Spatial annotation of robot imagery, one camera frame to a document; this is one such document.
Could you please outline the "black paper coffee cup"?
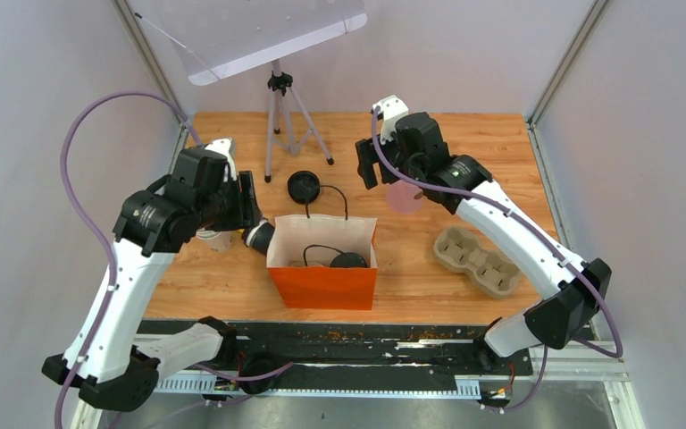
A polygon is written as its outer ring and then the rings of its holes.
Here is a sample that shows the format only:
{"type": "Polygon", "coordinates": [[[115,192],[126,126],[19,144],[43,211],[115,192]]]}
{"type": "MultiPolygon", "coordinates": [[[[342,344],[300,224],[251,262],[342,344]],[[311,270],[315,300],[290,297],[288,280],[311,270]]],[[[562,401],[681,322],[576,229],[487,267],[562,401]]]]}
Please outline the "black paper coffee cup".
{"type": "Polygon", "coordinates": [[[266,256],[274,232],[275,227],[267,219],[262,219],[257,226],[246,228],[241,233],[241,239],[247,248],[266,256]]]}

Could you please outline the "orange paper bag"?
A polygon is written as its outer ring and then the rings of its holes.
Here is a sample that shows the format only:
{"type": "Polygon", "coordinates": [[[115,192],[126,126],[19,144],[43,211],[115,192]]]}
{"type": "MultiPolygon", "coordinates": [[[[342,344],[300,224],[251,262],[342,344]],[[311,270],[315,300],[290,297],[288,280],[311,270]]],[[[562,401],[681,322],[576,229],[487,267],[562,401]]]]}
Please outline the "orange paper bag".
{"type": "Polygon", "coordinates": [[[375,232],[378,220],[348,213],[342,216],[303,214],[274,219],[275,232],[266,255],[266,267],[286,307],[370,310],[377,279],[375,232]],[[331,268],[342,252],[364,257],[368,268],[331,268]],[[328,267],[288,267],[289,262],[318,261],[328,267]]]}

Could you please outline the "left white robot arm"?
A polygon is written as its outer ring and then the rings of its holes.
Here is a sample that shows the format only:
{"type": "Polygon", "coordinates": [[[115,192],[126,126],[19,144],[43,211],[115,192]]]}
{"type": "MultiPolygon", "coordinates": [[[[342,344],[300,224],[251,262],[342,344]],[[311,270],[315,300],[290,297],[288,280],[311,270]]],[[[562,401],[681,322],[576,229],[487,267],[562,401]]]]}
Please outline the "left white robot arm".
{"type": "Polygon", "coordinates": [[[180,370],[202,362],[231,367],[237,332],[211,316],[150,345],[134,338],[157,284],[186,243],[199,232],[237,231],[259,221],[253,176],[236,168],[228,149],[181,150],[171,173],[123,202],[113,258],[88,317],[70,347],[45,360],[44,375],[76,388],[94,408],[131,412],[180,370]]]}

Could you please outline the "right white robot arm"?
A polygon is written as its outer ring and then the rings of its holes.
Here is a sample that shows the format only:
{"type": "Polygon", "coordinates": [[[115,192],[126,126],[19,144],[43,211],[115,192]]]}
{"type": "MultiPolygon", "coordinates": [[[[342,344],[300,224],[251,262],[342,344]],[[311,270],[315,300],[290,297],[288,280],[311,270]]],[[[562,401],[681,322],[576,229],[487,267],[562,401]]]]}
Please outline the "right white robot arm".
{"type": "Polygon", "coordinates": [[[540,301],[488,326],[474,349],[486,373],[506,366],[521,349],[542,345],[563,349],[581,328],[602,313],[619,358],[623,344],[605,302],[611,268],[600,258],[588,262],[551,238],[503,191],[487,168],[468,155],[452,155],[437,121],[391,102],[372,106],[372,135],[356,143],[357,172],[367,189],[402,181],[430,201],[469,223],[514,263],[540,301]]]}

